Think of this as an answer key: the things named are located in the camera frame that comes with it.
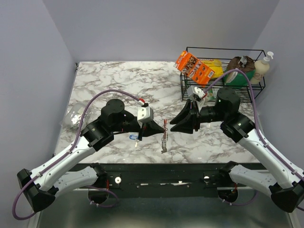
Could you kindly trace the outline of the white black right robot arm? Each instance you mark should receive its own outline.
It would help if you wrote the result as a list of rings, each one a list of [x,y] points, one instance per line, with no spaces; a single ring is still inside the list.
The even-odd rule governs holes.
[[[222,132],[258,159],[269,171],[268,175],[228,162],[219,171],[219,182],[246,185],[271,198],[283,211],[291,213],[304,199],[304,171],[273,148],[258,126],[239,112],[240,98],[231,88],[217,92],[214,106],[200,107],[205,98],[198,87],[190,87],[191,98],[180,113],[171,120],[172,132],[192,134],[201,123],[220,122]]]

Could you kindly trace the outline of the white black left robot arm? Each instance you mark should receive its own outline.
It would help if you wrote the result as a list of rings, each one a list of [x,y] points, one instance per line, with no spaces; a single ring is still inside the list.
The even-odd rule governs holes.
[[[147,104],[139,106],[134,116],[125,110],[123,101],[108,101],[100,116],[87,124],[69,147],[35,169],[18,172],[21,193],[33,211],[46,209],[57,197],[77,188],[106,187],[107,173],[100,164],[90,164],[80,171],[71,169],[113,141],[115,133],[138,133],[142,140],[164,133],[164,129],[153,120],[153,110]]]

